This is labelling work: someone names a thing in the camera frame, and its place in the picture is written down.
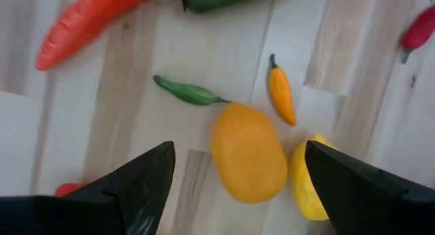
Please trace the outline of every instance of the light wood surface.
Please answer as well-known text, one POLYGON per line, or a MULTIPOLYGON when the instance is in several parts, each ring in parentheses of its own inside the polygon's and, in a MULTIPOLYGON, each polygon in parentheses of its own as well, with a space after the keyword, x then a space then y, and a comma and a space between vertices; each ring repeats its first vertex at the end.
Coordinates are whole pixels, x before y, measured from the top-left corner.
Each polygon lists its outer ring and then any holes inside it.
POLYGON ((252 0, 200 16, 184 13, 179 0, 153 0, 65 64, 36 71, 41 39, 69 1, 34 0, 30 42, 17 55, 29 57, 25 83, 20 95, 0 89, 0 195, 52 194, 173 140, 177 163, 159 235, 330 231, 300 214, 288 186, 262 204, 233 200, 208 156, 209 129, 224 105, 180 102, 153 74, 262 110, 288 156, 321 133, 348 154, 434 187, 435 41, 406 65, 397 48, 430 0, 252 0), (290 80, 296 127, 269 101, 271 53, 290 80))

